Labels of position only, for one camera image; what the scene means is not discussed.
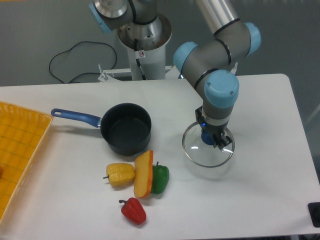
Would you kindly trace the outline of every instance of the saucepan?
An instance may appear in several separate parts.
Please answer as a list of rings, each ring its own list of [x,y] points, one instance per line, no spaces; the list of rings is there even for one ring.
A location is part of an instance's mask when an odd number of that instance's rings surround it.
[[[145,149],[151,138],[151,118],[134,103],[121,103],[110,108],[102,118],[86,113],[55,108],[51,115],[85,122],[100,128],[101,135],[117,154],[132,156]]]

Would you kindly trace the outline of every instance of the white table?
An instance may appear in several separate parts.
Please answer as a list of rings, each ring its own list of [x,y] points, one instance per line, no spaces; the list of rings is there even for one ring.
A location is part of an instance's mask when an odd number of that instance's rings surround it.
[[[0,87],[0,101],[50,113],[62,108],[103,116],[133,102],[152,120],[154,161],[168,166],[165,192],[141,200],[147,214],[137,227],[121,214],[105,167],[132,162],[113,153],[99,129],[55,118],[18,198],[0,230],[14,240],[189,240],[319,233],[308,203],[320,185],[289,79],[282,74],[240,76],[228,128],[236,141],[218,168],[195,165],[182,135],[202,100],[184,79]]]

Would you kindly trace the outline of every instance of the red bell pepper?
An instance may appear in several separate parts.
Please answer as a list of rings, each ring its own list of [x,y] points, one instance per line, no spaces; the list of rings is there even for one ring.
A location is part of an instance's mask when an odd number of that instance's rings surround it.
[[[121,208],[121,212],[133,223],[140,225],[147,219],[146,212],[138,199],[130,197],[128,201],[119,200],[119,203],[124,203]]]

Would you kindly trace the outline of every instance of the yellow plastic tray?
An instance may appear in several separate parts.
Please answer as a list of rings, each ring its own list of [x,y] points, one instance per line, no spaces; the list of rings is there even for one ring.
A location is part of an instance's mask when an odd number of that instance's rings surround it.
[[[0,102],[0,221],[30,168],[53,117]]]

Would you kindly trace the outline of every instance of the gray floor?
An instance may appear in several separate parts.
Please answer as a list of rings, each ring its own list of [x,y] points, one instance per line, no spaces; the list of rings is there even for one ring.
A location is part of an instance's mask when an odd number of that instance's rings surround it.
[[[80,41],[115,47],[115,68],[128,68],[124,48],[115,34],[100,32],[88,9],[90,0],[0,2],[0,86],[58,84],[48,71],[51,58]],[[289,76],[302,123],[320,176],[320,0],[232,0],[243,22],[253,22],[262,34],[260,49],[239,63],[239,75],[283,73]],[[212,35],[193,0],[159,0],[158,10],[172,24],[166,64],[186,41],[207,43]],[[58,57],[53,72],[65,82],[83,72],[113,65],[113,52],[84,44]],[[84,76],[79,82],[95,82]]]

